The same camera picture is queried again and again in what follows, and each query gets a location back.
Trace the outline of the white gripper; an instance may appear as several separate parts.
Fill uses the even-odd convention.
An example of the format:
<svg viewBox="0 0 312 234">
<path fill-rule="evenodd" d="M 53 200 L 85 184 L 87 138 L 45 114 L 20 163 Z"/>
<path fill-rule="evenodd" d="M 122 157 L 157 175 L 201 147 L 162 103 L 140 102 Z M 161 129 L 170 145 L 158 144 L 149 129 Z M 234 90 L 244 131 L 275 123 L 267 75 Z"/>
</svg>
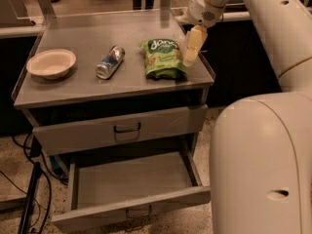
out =
<svg viewBox="0 0 312 234">
<path fill-rule="evenodd" d="M 218 22 L 224 4 L 224 0 L 189 0 L 188 7 L 177 17 L 179 22 L 195 25 L 186 33 L 184 65 L 192 65 L 198 57 L 208 37 L 207 28 Z"/>
</svg>

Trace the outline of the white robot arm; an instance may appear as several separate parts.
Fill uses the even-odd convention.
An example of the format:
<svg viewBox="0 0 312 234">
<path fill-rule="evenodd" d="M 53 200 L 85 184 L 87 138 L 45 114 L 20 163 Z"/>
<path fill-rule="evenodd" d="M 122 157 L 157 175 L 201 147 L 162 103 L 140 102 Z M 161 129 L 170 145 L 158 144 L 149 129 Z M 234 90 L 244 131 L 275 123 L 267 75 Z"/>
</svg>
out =
<svg viewBox="0 0 312 234">
<path fill-rule="evenodd" d="M 190 0 L 215 25 L 229 0 Z M 311 234 L 312 15 L 300 0 L 243 0 L 281 90 L 218 116 L 210 145 L 214 234 Z"/>
</svg>

